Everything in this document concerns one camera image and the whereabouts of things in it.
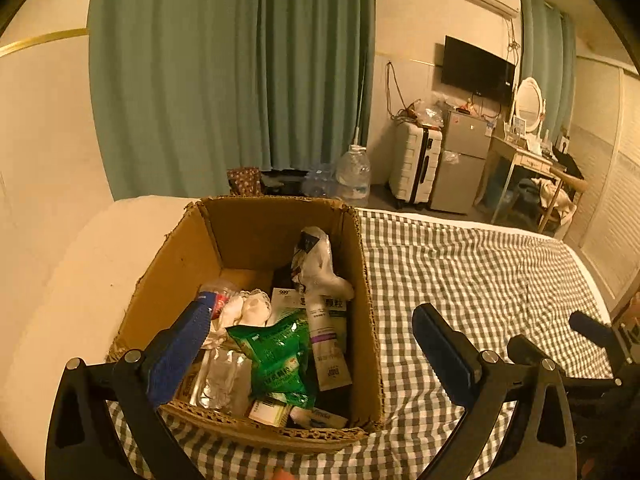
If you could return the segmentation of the white tube bottle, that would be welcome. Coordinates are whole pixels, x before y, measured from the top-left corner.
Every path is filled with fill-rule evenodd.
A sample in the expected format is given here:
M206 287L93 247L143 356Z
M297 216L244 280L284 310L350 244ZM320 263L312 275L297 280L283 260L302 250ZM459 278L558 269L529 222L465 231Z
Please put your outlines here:
M309 336L320 391L350 386L352 376L331 321L324 299L318 294L305 295Z

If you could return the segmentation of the clear plastic flat pack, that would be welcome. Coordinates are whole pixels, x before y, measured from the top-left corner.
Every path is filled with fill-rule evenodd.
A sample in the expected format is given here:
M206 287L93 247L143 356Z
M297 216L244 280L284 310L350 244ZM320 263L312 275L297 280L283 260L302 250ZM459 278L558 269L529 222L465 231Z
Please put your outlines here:
M235 417L250 407L252 361L242 352L227 348L204 351L190 403Z

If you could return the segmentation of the clear jar blue label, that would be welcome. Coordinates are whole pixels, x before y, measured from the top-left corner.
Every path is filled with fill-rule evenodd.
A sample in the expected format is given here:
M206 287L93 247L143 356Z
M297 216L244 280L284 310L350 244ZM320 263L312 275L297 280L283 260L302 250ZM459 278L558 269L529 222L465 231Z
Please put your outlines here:
M220 317L224 306L237 291L238 289L231 282L223 278L215 278L213 281L201 284L196 300L205 304L209 308L210 318L216 320Z

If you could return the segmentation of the green snack packet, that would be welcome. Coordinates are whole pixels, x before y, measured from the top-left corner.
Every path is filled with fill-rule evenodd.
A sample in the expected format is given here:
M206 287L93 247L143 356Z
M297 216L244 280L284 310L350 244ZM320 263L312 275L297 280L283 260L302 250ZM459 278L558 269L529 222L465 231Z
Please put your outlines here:
M252 361L252 395L299 408L312 408L316 381L306 314L295 311L267 327L232 326L229 337Z

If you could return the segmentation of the clear bag with black item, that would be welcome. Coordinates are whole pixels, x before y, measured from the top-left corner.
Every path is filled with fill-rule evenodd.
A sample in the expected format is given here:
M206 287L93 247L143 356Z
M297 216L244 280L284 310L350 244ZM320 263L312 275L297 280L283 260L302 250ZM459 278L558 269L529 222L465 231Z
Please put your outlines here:
M334 273L329 235L318 226L306 226L299 234L291 263L292 281L304 295L350 301L355 291Z

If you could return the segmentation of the white plush toy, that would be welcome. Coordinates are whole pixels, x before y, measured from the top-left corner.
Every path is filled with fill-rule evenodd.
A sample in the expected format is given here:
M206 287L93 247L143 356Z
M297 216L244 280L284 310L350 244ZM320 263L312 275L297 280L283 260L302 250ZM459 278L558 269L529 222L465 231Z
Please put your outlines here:
M234 326L265 327L271 311L270 299L262 290L235 292L222 306L215 304L202 349L222 346L229 339L228 329Z

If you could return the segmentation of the brown white small box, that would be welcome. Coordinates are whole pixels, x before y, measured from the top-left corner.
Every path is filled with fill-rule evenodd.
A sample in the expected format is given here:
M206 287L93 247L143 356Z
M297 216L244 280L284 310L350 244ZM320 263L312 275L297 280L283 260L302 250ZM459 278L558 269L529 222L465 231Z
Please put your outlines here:
M278 400L256 399L250 407L247 417L266 426L284 428L291 410L292 405L284 404Z

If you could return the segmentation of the wooden chair with clothes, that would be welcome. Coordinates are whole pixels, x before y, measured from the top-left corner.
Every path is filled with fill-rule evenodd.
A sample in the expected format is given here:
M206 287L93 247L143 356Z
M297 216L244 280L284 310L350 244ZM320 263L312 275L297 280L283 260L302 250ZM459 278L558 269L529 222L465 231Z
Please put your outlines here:
M554 177L553 181L539 179L540 206L544 212L538 221L537 232L544 234L551 218L554 217L558 220L554 236L562 237L568 231L589 183L555 167L551 167L549 172Z

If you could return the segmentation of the brown cardboard box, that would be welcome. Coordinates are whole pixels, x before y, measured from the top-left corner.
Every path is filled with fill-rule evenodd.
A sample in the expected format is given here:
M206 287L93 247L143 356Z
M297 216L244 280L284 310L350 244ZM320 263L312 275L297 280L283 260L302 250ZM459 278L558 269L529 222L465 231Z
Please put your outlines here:
M142 349L171 326L213 278L241 288L269 290L273 274L288 266L299 234L318 226L329 235L335 273L349 281L355 298L348 307L347 363L352 385L322 394L328 409L347 417L337 429L266 426L172 400L162 414L188 422L216 439L298 454L334 453L382 428L380 345L364 260L358 214L336 200L296 197L209 197L186 206L137 282L110 355Z

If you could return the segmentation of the white dressing table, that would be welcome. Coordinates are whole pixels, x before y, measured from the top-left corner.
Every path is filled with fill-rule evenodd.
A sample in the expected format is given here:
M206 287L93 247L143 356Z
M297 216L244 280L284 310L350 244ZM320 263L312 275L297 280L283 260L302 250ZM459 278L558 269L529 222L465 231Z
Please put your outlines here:
M493 136L474 204L484 205L491 212L489 223L495 224L502 215L506 194L516 187L513 180L524 176L554 180L550 169L559 166L553 159Z

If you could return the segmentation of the grey mini fridge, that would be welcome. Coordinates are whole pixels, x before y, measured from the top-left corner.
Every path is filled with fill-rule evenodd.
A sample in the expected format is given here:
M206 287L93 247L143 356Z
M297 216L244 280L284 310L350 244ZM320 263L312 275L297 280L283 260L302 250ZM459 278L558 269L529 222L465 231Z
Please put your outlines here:
M432 209L450 214L467 214L472 209L490 140L491 128L483 119L446 110Z

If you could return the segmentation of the white suitcase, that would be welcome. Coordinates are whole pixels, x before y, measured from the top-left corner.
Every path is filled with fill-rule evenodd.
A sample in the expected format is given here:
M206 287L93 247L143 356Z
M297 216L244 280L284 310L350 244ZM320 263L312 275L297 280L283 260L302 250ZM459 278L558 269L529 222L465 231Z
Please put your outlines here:
M425 205L431 198L439 164L442 132L403 122L395 129L388 185L396 200Z

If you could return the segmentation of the large clear water bottle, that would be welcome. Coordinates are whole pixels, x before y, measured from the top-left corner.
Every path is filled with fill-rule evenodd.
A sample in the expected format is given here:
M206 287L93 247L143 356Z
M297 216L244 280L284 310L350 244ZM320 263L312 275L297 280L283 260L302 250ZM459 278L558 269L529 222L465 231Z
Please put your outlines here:
M335 169L337 196L355 207L367 206L371 186L371 164L364 146L352 144Z

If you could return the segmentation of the white oval vanity mirror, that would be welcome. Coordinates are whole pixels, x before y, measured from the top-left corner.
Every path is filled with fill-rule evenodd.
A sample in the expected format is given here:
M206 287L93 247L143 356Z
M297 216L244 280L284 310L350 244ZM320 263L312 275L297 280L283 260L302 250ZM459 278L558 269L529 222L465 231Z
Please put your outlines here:
M537 131L544 119L546 101L538 81L534 77L526 77L518 86L514 99L514 115L523 119L525 131L533 133Z

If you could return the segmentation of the brown patterned pouch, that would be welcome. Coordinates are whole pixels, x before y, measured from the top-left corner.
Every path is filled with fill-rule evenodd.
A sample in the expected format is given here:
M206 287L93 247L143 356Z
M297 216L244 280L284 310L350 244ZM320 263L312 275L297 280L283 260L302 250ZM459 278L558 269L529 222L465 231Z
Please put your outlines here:
M227 171L230 194L234 196L263 196L262 172L257 167L240 167Z

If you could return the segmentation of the teal curtain right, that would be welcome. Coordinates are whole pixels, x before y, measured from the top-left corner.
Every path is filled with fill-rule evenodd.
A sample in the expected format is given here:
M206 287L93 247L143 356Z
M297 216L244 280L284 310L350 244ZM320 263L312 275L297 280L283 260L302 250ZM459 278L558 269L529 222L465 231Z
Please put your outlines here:
M576 32L572 18L547 0L521 0L521 78L533 77L546 101L541 133L558 144L574 101Z

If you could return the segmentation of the teal curtain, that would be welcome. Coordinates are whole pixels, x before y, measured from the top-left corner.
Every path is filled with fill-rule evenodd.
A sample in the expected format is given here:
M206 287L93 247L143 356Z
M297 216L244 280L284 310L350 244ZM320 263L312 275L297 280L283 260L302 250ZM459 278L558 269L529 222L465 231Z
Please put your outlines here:
M533 77L546 101L541 133L558 144L574 101L576 32L572 18L547 0L521 0L521 78Z
M228 191L368 138L375 0L90 0L96 134L118 200Z

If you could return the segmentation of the teal curtain left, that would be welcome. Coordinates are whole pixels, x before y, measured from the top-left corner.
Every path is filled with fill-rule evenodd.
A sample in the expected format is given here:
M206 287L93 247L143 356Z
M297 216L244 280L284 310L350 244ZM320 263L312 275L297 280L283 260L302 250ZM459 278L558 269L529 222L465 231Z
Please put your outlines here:
M375 0L90 0L96 134L118 200L228 191L368 138Z

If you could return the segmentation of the black wall television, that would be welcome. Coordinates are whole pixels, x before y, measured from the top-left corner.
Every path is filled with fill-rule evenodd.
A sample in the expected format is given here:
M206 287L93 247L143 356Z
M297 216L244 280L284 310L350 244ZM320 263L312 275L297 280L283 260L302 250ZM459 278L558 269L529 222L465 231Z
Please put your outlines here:
M447 36L442 57L443 84L503 106L512 102L516 66L474 44Z

